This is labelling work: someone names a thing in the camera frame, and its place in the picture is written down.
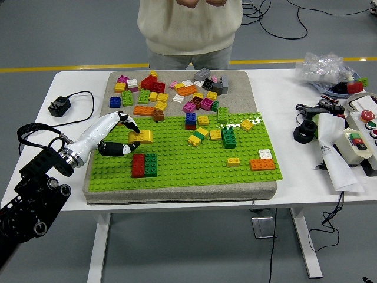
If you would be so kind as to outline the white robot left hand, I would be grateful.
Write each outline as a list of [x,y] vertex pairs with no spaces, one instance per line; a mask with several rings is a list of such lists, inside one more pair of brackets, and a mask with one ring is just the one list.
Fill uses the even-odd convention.
[[140,133],[133,118],[122,111],[116,111],[100,117],[80,135],[77,141],[67,145],[60,155],[75,169],[88,161],[93,150],[98,150],[103,156],[111,157],[120,157],[133,152],[140,145],[139,142],[122,144],[104,140],[119,123],[137,134]]

